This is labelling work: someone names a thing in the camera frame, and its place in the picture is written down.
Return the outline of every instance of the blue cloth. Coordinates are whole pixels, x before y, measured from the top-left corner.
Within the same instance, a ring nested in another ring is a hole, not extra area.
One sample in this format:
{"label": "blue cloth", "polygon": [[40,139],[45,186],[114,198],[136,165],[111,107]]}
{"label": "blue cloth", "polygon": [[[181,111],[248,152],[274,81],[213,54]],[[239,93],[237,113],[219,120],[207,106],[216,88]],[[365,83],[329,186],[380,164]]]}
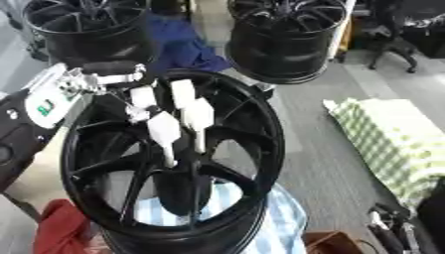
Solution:
{"label": "blue cloth", "polygon": [[[200,220],[210,218],[236,203],[242,192],[235,184],[212,186],[212,196],[203,208]],[[135,218],[142,223],[174,226],[188,223],[164,209],[159,198],[140,200]],[[276,185],[268,195],[267,210],[260,230],[242,254],[306,254],[301,239],[307,216],[301,205],[281,186]]]}
{"label": "blue cloth", "polygon": [[157,73],[175,67],[210,71],[229,68],[228,63],[217,56],[215,50],[208,47],[186,21],[149,14],[148,29],[155,43],[155,51],[159,53],[152,64]]}

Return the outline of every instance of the white block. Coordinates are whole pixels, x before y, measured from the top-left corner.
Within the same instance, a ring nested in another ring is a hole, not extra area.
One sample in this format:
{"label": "white block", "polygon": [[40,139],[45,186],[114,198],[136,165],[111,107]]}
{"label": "white block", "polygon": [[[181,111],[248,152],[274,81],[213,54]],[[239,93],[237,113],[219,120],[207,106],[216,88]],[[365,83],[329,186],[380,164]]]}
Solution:
{"label": "white block", "polygon": [[133,88],[130,90],[131,103],[138,108],[147,108],[149,106],[157,105],[153,87],[145,85],[142,87]]}
{"label": "white block", "polygon": [[185,108],[193,103],[196,98],[195,87],[189,79],[177,80],[170,83],[173,94],[173,102],[178,109]]}
{"label": "white block", "polygon": [[171,114],[163,111],[147,121],[151,138],[161,147],[170,146],[181,138],[179,121]]}
{"label": "white block", "polygon": [[199,98],[184,109],[187,125],[202,131],[215,124],[215,110],[204,98]]}

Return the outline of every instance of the white post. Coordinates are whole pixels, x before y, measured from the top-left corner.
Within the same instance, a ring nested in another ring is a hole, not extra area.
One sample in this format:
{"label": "white post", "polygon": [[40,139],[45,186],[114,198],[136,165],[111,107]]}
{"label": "white post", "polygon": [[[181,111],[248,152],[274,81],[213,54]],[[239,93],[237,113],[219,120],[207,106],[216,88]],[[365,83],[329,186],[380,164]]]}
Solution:
{"label": "white post", "polygon": [[343,34],[345,33],[346,27],[351,20],[351,15],[353,14],[354,7],[356,6],[357,0],[347,0],[346,1],[346,18],[343,23],[337,28],[334,33],[331,45],[329,47],[329,60],[333,60],[336,57],[337,51],[339,50],[340,43],[342,42]]}

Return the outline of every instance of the checkered cloth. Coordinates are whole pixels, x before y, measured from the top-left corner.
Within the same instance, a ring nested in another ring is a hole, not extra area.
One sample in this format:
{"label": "checkered cloth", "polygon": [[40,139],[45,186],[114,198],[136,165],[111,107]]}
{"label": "checkered cloth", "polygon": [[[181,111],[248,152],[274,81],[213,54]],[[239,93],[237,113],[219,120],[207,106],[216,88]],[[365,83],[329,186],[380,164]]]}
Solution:
{"label": "checkered cloth", "polygon": [[[241,190],[234,184],[213,185],[212,196],[203,208],[200,220],[210,218],[232,206],[241,198]],[[301,205],[282,187],[275,186],[268,195],[264,221],[244,254],[305,254],[301,235],[307,217]],[[174,226],[188,223],[187,217],[178,217],[165,210],[159,198],[138,202],[135,214],[139,222]]]}
{"label": "checkered cloth", "polygon": [[445,176],[445,136],[408,100],[324,101],[372,172],[415,208]]}

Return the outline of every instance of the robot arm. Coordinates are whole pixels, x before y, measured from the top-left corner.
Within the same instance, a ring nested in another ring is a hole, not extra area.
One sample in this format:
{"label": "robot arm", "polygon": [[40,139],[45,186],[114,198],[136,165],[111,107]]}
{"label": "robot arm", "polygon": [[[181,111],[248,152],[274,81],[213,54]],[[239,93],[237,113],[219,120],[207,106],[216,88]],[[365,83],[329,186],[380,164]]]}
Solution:
{"label": "robot arm", "polygon": [[91,63],[70,70],[58,63],[0,100],[0,191],[25,171],[86,93],[102,95],[115,85],[131,87],[144,77],[144,66],[132,62]]}

